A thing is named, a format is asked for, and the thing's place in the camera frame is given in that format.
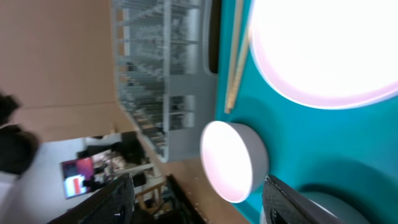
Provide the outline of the pink small bowl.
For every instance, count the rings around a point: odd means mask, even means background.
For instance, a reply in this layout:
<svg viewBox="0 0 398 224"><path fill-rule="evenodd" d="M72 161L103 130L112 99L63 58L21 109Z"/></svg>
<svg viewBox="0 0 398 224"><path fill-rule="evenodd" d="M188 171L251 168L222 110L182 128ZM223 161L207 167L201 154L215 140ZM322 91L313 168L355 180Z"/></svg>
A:
<svg viewBox="0 0 398 224"><path fill-rule="evenodd" d="M255 130L239 123L212 121L202 131L200 157L215 192L231 203L241 203L269 173L266 146Z"/></svg>

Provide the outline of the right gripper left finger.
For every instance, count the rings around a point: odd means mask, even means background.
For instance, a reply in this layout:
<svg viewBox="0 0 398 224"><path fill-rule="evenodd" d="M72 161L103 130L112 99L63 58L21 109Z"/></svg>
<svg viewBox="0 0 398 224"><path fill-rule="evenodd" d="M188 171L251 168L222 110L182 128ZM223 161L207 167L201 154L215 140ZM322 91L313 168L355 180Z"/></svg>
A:
<svg viewBox="0 0 398 224"><path fill-rule="evenodd" d="M129 224L134 201L133 181L123 174L49 224Z"/></svg>

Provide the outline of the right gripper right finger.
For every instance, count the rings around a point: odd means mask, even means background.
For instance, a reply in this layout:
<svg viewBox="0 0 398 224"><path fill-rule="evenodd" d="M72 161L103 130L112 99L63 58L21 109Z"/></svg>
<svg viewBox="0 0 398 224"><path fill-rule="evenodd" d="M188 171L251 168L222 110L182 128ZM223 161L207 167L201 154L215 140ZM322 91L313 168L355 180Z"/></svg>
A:
<svg viewBox="0 0 398 224"><path fill-rule="evenodd" d="M266 224L342 224L335 199L319 192L299 192L274 175L267 175L262 190L262 218Z"/></svg>

